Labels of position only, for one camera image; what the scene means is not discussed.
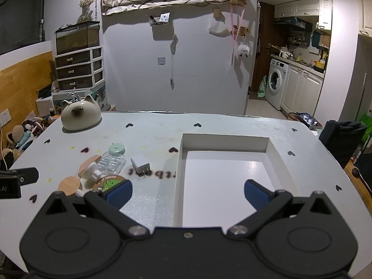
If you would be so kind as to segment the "green elephant round coaster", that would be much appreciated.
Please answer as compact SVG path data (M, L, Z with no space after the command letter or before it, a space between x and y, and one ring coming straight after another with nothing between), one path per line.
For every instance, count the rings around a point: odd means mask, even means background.
M106 192L123 181L126 181L126 179L119 175L105 176L93 185L93 189L97 189L101 192Z

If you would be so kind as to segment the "white plastic suction hook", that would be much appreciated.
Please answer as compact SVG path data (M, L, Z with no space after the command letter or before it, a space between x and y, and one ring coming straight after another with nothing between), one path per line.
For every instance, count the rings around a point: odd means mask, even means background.
M83 197L86 192L93 189L93 186L103 178L103 173L98 169L97 163L92 162L78 174L78 177L84 180L84 184L74 194L78 197Z

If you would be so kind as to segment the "clear plastic ribbed container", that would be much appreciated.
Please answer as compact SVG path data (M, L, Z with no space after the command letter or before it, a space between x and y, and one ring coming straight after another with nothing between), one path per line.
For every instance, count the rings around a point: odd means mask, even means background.
M120 174L126 165L126 157L124 154L111 154L106 152L97 162L98 170L103 174L116 175Z

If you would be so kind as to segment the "round plain wooden coaster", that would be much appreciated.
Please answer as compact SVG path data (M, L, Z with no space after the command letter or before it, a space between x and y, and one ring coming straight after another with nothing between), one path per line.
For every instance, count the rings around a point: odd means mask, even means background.
M80 189L80 178L78 176L69 176L64 178L58 186L58 191L63 192L66 196L75 194Z

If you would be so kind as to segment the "half round wooden coaster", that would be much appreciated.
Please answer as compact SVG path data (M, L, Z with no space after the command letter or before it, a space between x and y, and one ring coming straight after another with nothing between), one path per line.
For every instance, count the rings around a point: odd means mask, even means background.
M84 161L81 165L80 165L80 168L79 168L79 171L78 171L78 176L80 178L83 177L83 173L84 173L84 170L91 164L91 163L96 163L97 161L99 161L101 159L101 155L94 155L94 156L91 156L89 157L86 161Z

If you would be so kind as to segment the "white usb wall charger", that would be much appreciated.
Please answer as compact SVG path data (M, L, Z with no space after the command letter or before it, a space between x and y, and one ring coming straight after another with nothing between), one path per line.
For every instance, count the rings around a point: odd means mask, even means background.
M146 176L150 174L150 163L142 154L131 157L130 161L137 175Z

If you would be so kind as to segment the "mint green round lid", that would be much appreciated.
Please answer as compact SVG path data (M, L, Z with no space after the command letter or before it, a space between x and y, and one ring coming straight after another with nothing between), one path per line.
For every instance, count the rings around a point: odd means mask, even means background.
M108 152L109 152L111 155L121 155L121 154L125 154L125 152L126 152L126 148L125 148L124 144L121 144L121 143L115 143L115 144L112 144L112 145L108 148Z

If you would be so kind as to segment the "white shallow cardboard box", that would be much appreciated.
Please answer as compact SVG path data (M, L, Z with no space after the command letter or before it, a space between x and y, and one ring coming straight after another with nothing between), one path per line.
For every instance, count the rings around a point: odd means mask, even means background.
M268 137L185 133L180 141L173 224L227 230L255 213L244 194L252 179L270 191L300 194Z

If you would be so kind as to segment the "pile of plush toys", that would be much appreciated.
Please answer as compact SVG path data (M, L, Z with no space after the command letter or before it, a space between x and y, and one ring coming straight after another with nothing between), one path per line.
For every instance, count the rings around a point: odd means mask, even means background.
M13 130L6 134L6 145L1 150L1 169L9 169L59 117L59 115L39 117L31 114L22 124L14 126Z

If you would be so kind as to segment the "cream ceramic cat jar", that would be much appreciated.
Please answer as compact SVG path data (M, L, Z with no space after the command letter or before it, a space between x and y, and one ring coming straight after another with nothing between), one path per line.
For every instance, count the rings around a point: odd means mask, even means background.
M62 127L68 132L90 129L102 120L98 103L89 94L83 100L62 102Z

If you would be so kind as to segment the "black fabric chair back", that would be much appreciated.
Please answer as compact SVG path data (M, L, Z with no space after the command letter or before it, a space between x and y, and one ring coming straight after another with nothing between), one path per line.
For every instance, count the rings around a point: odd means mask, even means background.
M331 153L341 168L345 168L367 130L363 123L329 120L319 140Z

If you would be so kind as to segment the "green plastic bag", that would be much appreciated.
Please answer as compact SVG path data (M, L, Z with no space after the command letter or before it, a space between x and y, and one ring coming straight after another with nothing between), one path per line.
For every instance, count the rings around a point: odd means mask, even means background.
M267 87L267 76L264 76L260 82L260 86L257 91L258 98L264 98L266 96L266 87Z

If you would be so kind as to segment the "white kitchen base cabinets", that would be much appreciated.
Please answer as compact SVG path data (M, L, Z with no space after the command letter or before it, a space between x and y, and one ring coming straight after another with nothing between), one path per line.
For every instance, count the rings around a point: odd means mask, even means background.
M295 66L289 66L281 107L286 113L315 115L323 79Z

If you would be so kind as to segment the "hanging sheep plush toy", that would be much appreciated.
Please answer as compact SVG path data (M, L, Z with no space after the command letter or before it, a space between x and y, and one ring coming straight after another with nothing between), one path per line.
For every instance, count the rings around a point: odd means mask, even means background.
M248 56L250 55L250 51L251 51L251 48L248 45L240 44L238 46L238 55L240 57L248 58Z

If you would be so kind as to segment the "white wall socket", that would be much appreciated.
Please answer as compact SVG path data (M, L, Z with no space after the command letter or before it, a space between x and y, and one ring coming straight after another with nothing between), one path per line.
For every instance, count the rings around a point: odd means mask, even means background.
M5 109L3 112L0 113L0 120L1 120L1 127L6 125L11 121L10 112L8 109Z

